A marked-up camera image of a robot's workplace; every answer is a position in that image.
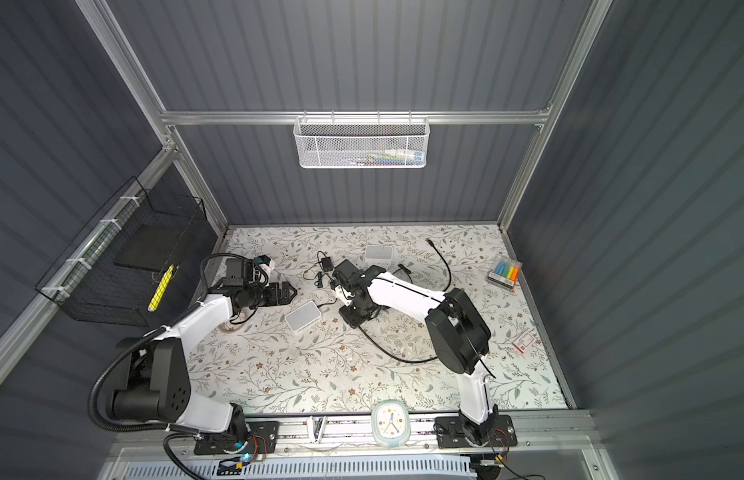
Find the floral patterned table mat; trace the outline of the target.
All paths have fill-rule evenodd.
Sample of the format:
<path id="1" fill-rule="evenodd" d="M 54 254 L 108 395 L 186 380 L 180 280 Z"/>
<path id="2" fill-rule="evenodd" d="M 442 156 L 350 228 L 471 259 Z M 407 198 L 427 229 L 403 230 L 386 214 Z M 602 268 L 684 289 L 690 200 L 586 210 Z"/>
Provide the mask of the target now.
<path id="1" fill-rule="evenodd" d="M 463 289 L 491 329 L 486 363 L 491 400 L 504 410 L 563 409 L 567 402 L 530 305 L 520 289 L 492 285 L 487 273 L 507 251 L 492 225 L 400 225 L 234 228 L 223 247 L 270 256 L 298 288 L 297 305 L 314 301 L 322 318 L 293 333 L 287 309 L 242 313 L 238 324 L 215 329 L 187 357 L 193 388 L 235 402 L 253 414 L 352 413 L 397 399 L 416 411 L 458 407 L 455 375 L 435 357 L 426 328 L 388 310 L 354 329 L 340 316 L 331 287 L 302 278 L 318 250 L 333 261 L 366 266 L 367 245 L 390 245 L 389 270 L 407 266 L 413 283 Z M 512 342 L 526 331 L 537 342 L 521 354 Z"/>

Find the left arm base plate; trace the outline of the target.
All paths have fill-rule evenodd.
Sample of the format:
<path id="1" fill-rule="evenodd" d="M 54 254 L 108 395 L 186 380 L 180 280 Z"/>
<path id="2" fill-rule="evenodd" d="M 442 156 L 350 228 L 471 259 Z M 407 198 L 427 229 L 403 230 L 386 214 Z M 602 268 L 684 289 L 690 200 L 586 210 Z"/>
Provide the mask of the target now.
<path id="1" fill-rule="evenodd" d="M 244 453 L 258 455 L 271 454 L 275 451 L 280 423 L 277 421 L 249 421 L 248 436 L 236 436 L 233 433 L 205 433 L 196 441 L 194 454 L 198 456 L 222 455 L 236 451 L 236 447 L 246 446 Z"/>

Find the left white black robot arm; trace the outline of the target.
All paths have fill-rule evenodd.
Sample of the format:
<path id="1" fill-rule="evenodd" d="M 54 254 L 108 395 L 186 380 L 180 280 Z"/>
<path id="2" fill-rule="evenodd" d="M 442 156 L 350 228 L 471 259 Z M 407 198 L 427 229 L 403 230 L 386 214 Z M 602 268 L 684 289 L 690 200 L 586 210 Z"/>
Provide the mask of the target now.
<path id="1" fill-rule="evenodd" d="M 239 314 L 286 306 L 298 290 L 273 271 L 268 256 L 225 255 L 226 272 L 172 325 L 122 341 L 122 351 L 98 377 L 88 413 L 116 432 L 166 430 L 216 438 L 241 447 L 251 437 L 241 406 L 194 390 L 187 355 L 213 330 Z"/>

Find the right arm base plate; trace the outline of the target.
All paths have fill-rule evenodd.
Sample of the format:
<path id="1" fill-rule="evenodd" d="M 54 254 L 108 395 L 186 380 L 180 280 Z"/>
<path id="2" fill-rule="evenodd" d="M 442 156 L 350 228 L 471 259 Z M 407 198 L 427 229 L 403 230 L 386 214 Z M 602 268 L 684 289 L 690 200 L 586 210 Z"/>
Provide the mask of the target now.
<path id="1" fill-rule="evenodd" d="M 494 447 L 508 449 L 518 445 L 513 420 L 508 415 L 491 414 L 482 424 L 458 416 L 441 416 L 434 421 L 438 446 L 443 449 Z"/>

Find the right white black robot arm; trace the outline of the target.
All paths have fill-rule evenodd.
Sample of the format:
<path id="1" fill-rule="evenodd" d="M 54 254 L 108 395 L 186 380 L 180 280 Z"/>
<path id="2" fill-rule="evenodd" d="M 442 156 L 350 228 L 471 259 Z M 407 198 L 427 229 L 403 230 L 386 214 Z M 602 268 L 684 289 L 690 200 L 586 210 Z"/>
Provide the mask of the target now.
<path id="1" fill-rule="evenodd" d="M 499 408 L 490 401 L 486 365 L 491 331 L 468 294 L 459 288 L 429 290 L 373 265 L 366 270 L 345 260 L 333 272 L 339 313 L 359 329 L 384 309 L 393 309 L 427 328 L 436 358 L 454 372 L 460 394 L 459 414 L 467 440 L 484 446 L 490 440 Z"/>

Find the small red white card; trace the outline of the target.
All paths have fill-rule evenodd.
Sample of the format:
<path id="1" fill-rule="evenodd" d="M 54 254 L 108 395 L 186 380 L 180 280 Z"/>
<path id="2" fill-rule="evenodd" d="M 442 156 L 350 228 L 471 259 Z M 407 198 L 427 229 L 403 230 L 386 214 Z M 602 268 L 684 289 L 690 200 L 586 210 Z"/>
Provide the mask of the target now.
<path id="1" fill-rule="evenodd" d="M 533 335 L 530 331 L 526 331 L 523 334 L 521 334 L 519 337 L 517 337 L 513 342 L 512 345 L 516 350 L 518 350 L 521 354 L 526 353 L 533 345 L 535 345 L 537 342 L 537 338 L 535 335 Z"/>

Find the pack of coloured markers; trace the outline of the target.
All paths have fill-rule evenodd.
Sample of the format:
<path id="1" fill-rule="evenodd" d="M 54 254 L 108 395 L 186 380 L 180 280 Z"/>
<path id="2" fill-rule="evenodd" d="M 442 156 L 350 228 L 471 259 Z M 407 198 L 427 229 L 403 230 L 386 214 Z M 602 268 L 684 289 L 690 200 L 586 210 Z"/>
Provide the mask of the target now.
<path id="1" fill-rule="evenodd" d="M 493 262 L 487 280 L 496 285 L 513 291 L 519 280 L 523 263 L 508 256 L 498 256 Z"/>

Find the yellow black striped marker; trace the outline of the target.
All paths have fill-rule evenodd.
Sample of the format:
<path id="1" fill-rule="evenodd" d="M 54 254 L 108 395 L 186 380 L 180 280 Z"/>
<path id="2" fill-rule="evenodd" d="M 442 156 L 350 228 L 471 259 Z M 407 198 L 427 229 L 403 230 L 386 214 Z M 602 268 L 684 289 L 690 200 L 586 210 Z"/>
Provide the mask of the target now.
<path id="1" fill-rule="evenodd" d="M 155 312 L 159 308 L 163 300 L 163 297 L 166 293 L 166 290 L 175 274 L 175 270 L 176 270 L 175 266 L 170 264 L 169 267 L 163 273 L 161 279 L 158 282 L 156 290 L 154 291 L 154 294 L 148 303 L 147 310 L 149 312 Z"/>

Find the mint green alarm clock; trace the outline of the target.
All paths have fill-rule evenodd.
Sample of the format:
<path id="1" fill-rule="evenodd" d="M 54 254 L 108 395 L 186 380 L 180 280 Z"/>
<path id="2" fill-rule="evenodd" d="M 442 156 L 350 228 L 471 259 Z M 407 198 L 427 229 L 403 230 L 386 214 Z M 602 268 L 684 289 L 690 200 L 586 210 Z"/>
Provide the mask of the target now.
<path id="1" fill-rule="evenodd" d="M 372 435 L 382 447 L 399 448 L 411 436 L 411 421 L 407 406 L 394 399 L 378 403 L 371 413 Z"/>

